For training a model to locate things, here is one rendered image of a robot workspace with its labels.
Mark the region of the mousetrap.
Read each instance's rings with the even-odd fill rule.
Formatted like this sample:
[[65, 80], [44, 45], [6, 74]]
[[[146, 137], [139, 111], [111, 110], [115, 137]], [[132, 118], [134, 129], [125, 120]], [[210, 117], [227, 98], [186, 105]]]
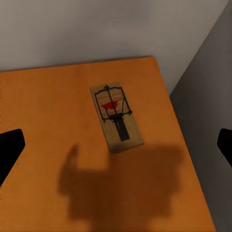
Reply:
[[90, 92], [110, 155], [145, 144], [120, 81]]

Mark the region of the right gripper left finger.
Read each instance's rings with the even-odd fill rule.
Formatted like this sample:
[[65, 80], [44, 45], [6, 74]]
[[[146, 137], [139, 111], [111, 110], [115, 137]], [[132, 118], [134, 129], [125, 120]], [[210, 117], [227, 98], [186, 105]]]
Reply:
[[25, 147], [21, 129], [0, 134], [0, 187]]

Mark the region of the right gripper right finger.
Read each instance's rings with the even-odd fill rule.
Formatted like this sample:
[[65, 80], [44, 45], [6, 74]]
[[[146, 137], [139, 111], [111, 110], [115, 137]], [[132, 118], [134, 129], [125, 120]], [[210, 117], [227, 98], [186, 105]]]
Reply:
[[232, 166], [232, 130], [221, 129], [217, 140], [217, 146], [228, 163]]

